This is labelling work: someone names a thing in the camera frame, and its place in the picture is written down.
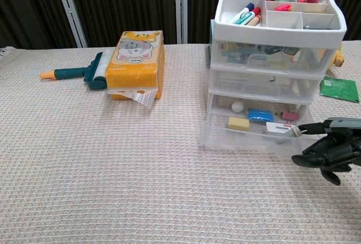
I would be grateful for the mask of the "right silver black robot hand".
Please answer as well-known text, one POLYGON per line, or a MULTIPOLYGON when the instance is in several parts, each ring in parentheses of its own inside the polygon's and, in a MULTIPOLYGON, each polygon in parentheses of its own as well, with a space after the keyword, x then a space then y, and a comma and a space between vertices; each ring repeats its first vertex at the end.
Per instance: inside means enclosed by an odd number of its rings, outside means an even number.
POLYGON ((319 168, 322 176, 334 185, 340 185, 336 172, 351 171, 350 164, 360 166, 360 119, 331 117, 324 122, 298 126, 303 135, 325 136, 292 156, 301 167, 319 168))

